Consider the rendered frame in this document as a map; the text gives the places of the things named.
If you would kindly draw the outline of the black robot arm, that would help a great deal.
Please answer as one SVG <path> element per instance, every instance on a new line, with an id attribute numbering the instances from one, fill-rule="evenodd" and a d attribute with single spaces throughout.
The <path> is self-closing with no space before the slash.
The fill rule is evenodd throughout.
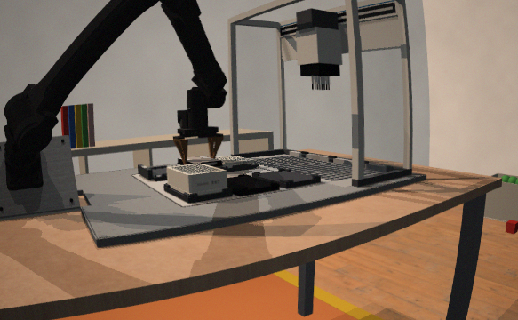
<path id="1" fill-rule="evenodd" d="M 197 87 L 187 90 L 187 108 L 200 112 L 224 105 L 227 79 L 203 29 L 196 0 L 110 0 L 38 84 L 28 84 L 6 103 L 4 161 L 10 191 L 43 186 L 40 151 L 52 140 L 64 101 L 109 46 L 159 1 L 195 71 L 192 81 Z"/>

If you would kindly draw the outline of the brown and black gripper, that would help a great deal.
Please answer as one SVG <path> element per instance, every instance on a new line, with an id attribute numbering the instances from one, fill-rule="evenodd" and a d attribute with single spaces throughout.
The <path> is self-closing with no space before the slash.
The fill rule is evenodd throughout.
<path id="1" fill-rule="evenodd" d="M 208 126 L 207 108 L 202 108 L 202 112 L 198 112 L 198 108 L 188 109 L 187 129 L 178 129 L 178 133 L 180 133 L 180 135 L 173 136 L 173 141 L 180 153 L 183 164 L 187 164 L 187 140 L 185 140 L 185 138 L 189 137 L 198 136 L 198 138 L 208 138 L 210 157 L 215 159 L 217 152 L 219 150 L 219 146 L 223 141 L 223 134 L 217 132 L 219 132 L 219 127 Z M 194 133 L 195 135 L 190 133 Z"/>

